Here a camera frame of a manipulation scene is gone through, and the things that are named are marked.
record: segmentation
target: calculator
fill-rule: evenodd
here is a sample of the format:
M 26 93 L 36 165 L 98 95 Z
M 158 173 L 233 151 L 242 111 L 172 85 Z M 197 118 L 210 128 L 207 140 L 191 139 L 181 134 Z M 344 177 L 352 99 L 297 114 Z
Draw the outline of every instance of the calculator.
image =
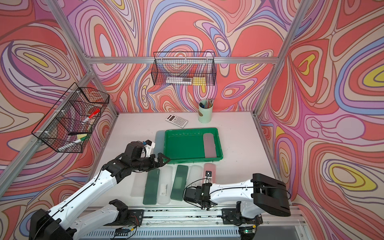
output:
M 179 126 L 181 128 L 184 128 L 184 126 L 188 122 L 187 120 L 185 120 L 185 119 L 183 119 L 181 117 L 175 116 L 173 114 L 169 114 L 168 117 L 166 118 L 166 121 L 171 122 L 171 123 L 173 123 L 176 126 Z

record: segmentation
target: red marker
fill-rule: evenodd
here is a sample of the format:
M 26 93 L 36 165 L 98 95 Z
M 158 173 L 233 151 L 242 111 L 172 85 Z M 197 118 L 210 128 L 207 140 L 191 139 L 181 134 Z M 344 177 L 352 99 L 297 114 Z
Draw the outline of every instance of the red marker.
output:
M 88 122 L 89 120 L 91 120 L 91 118 L 93 118 L 96 114 L 98 114 L 100 112 L 100 109 L 97 109 L 96 111 L 94 111 L 89 117 L 87 117 L 86 119 L 83 120 L 83 122 Z

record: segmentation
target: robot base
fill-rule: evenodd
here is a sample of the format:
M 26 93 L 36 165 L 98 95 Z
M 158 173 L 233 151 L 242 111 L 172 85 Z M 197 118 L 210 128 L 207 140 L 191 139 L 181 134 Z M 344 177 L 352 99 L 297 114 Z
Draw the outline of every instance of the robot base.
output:
M 245 218 L 241 216 L 240 203 L 236 203 L 235 209 L 222 209 L 223 224 L 241 225 L 241 224 L 255 224 L 256 226 L 263 223 L 261 214 L 256 215 L 254 218 Z
M 128 209 L 128 206 L 118 199 L 110 201 L 109 204 L 114 205 L 118 209 L 119 215 L 115 221 L 106 224 L 106 226 L 122 226 L 130 225 L 132 223 L 135 223 L 134 225 L 137 225 L 138 227 L 141 226 L 144 210 Z

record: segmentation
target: cable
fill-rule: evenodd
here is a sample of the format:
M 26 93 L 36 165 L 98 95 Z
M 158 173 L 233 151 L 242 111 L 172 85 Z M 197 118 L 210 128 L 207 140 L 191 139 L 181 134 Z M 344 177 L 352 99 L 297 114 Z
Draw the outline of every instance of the cable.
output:
M 204 180 L 204 179 L 207 180 L 208 178 L 206 177 L 206 178 L 202 178 L 202 179 L 196 180 L 196 181 L 194 181 L 194 182 L 191 182 L 188 186 L 186 186 L 186 187 L 184 188 L 184 191 L 183 191 L 183 200 L 184 200 L 186 203 L 188 203 L 188 204 L 190 204 L 190 205 L 193 205 L 193 206 L 195 206 L 195 207 L 201 208 L 201 205 L 200 205 L 200 206 L 197 206 L 197 205 L 195 205 L 195 204 L 192 204 L 192 203 L 186 201 L 185 198 L 184 198 L 184 194 L 185 194 L 186 189 L 187 189 L 189 186 L 191 186 L 192 184 L 194 184 L 194 183 L 197 182 L 197 181 L 201 181 L 201 180 Z
M 231 221 L 229 220 L 228 217 L 225 217 L 225 219 L 227 219 L 230 223 L 232 223 L 232 224 L 235 225 L 235 226 L 241 226 L 241 225 L 243 224 L 243 223 L 241 223 L 240 221 L 239 221 L 238 224 L 235 224 L 234 222 L 231 222 Z
M 129 219 L 130 217 L 135 217 L 135 221 L 133 222 L 133 221 L 130 221 L 130 220 L 121 220 L 121 221 L 117 221 L 117 222 L 112 222 L 112 223 L 119 223 L 119 222 L 132 222 L 133 224 L 135 224 L 135 225 L 139 225 L 139 220 L 137 219 L 137 217 L 135 216 L 135 215 L 130 215 L 127 219 Z
M 138 223 L 139 223 L 139 221 L 137 221 L 137 224 L 136 224 L 136 222 L 133 222 L 133 221 L 130 221 L 130 220 L 124 220 L 124 222 L 132 222 L 133 224 L 134 224 L 134 229 L 135 229 L 135 232 L 131 235 L 131 236 L 129 236 L 129 237 L 127 237 L 126 239 L 129 239 L 130 237 L 132 237 L 133 235 L 135 235 L 136 234 L 136 232 L 137 232 L 137 228 L 138 228 Z M 118 234 L 114 234 L 114 236 L 113 236 L 113 238 L 112 239 L 115 239 L 115 237 L 117 236 L 117 235 L 119 235 L 120 233 L 118 233 Z
M 217 191 L 221 191 L 221 190 L 225 190 L 225 189 L 235 189 L 235 188 L 245 188 L 245 189 L 247 189 L 247 188 L 254 188 L 254 187 L 228 187 L 228 188 L 223 188 L 223 189 L 217 189 L 217 190 L 211 192 L 209 195 L 211 195 L 212 193 L 217 192 Z M 285 190 L 287 193 L 289 193 L 289 198 L 288 199 L 291 199 L 291 197 L 292 197 L 291 193 L 288 190 L 283 189 L 283 188 L 279 188 L 279 187 L 256 187 L 256 188 L 277 188 L 277 189 Z
M 257 226 L 259 226 L 260 224 L 256 224 L 256 223 L 255 223 L 255 220 L 253 220 L 253 224 L 256 226 L 256 228 L 255 228 L 255 232 L 257 232 Z
M 103 167 L 105 166 L 106 164 L 104 164 L 103 166 L 101 166 L 101 169 L 99 171 L 99 174 L 97 175 L 95 181 L 93 181 L 93 183 L 96 183 L 97 179 L 99 178 L 100 176 L 100 173 L 103 169 Z M 93 184 L 90 184 L 88 187 L 86 187 L 85 189 L 83 189 L 78 195 L 74 196 L 71 200 L 69 200 L 64 206 L 62 206 L 61 208 L 63 209 L 64 207 L 66 207 L 70 202 L 72 202 L 73 199 L 77 198 L 80 194 L 82 194 L 85 190 L 87 190 L 89 187 L 93 186 Z
M 126 222 L 132 222 L 134 225 L 136 225 L 136 221 L 135 222 L 133 222 L 133 221 L 130 221 L 130 220 L 121 220 L 121 221 L 117 221 L 117 222 L 111 222 L 111 223 L 119 223 L 119 222 L 121 222 L 121 223 L 126 223 Z M 121 225 L 115 225 L 115 226 L 127 226 L 128 224 L 121 224 Z
M 134 232 L 134 233 L 133 233 L 131 236 L 127 237 L 125 240 L 127 240 L 127 239 L 129 239 L 129 238 L 133 237 L 133 236 L 136 234 L 136 232 L 137 232 L 137 227 L 136 227 L 136 230 L 135 230 L 135 232 Z

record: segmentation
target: marker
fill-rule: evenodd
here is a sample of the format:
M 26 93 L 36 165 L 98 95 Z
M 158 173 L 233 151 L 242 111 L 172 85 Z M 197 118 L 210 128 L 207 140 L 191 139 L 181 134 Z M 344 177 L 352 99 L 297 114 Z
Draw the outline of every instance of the marker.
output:
M 77 139 L 74 142 L 68 143 L 67 145 L 64 145 L 64 146 L 60 147 L 57 151 L 62 151 L 62 150 L 65 150 L 65 149 L 67 149 L 69 147 L 72 147 L 72 146 L 76 145 L 77 143 L 80 143 L 80 142 L 84 141 L 86 138 L 87 138 L 87 136 L 82 137 L 80 139 Z
M 100 112 L 100 109 L 97 109 L 96 111 L 94 111 L 89 117 L 87 117 L 86 119 L 83 120 L 84 123 L 88 122 L 89 120 L 91 120 L 91 118 L 93 118 L 96 114 L 98 114 Z

